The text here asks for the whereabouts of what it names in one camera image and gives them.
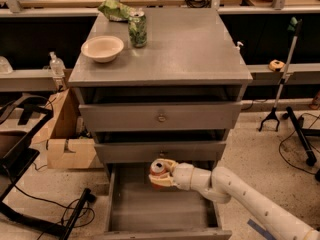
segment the chair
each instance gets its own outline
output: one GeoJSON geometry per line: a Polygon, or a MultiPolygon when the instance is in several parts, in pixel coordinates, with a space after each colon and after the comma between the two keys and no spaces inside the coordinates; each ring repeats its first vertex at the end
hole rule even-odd
{"type": "Polygon", "coordinates": [[[52,109],[47,109],[38,105],[46,102],[47,99],[42,96],[23,94],[18,100],[10,102],[0,109],[0,126],[17,108],[23,109],[18,125],[27,124],[33,112],[38,112],[42,115],[29,131],[6,131],[2,130],[0,127],[0,183],[4,183],[0,184],[0,212],[13,222],[23,224],[64,240],[68,239],[85,203],[87,201],[93,202],[95,200],[95,196],[90,194],[90,189],[84,189],[65,226],[25,216],[3,203],[5,197],[10,193],[11,189],[39,155],[38,150],[30,148],[29,146],[33,136],[53,117],[52,109]]]}

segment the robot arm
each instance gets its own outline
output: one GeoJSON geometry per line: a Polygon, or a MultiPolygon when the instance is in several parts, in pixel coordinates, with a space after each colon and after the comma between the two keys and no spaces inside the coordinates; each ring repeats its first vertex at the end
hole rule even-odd
{"type": "Polygon", "coordinates": [[[277,240],[320,240],[320,232],[260,194],[227,168],[216,167],[209,171],[187,163],[157,159],[150,171],[151,182],[158,186],[198,191],[204,198],[217,203],[227,203],[231,197],[235,198],[277,240]]]}

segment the open drawer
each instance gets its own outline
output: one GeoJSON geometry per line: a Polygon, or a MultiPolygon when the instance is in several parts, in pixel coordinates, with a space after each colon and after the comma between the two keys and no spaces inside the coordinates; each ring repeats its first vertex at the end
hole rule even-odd
{"type": "Polygon", "coordinates": [[[148,163],[113,166],[104,239],[226,240],[216,207],[194,191],[155,189],[148,163]]]}

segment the bottle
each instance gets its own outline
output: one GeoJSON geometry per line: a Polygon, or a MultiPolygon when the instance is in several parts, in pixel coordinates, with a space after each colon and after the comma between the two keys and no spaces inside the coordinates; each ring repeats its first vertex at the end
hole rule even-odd
{"type": "Polygon", "coordinates": [[[64,76],[64,69],[66,68],[64,66],[64,63],[63,61],[58,58],[56,56],[56,54],[54,52],[50,52],[50,57],[51,57],[51,60],[50,60],[50,68],[52,69],[52,73],[55,75],[55,76],[61,76],[63,77],[64,76]]]}
{"type": "Polygon", "coordinates": [[[10,74],[12,72],[13,69],[9,61],[5,57],[0,56],[0,74],[10,74]]]}

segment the gray cabinet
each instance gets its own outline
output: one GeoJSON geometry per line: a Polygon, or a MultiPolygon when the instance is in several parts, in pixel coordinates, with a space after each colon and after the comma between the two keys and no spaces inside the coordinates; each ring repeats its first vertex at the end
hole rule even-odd
{"type": "Polygon", "coordinates": [[[229,239],[214,204],[195,192],[154,190],[149,165],[220,160],[251,75],[213,9],[145,13],[140,49],[125,23],[100,15],[89,38],[115,35],[125,48],[106,64],[80,54],[69,80],[97,155],[112,167],[106,234],[95,239],[229,239]]]}

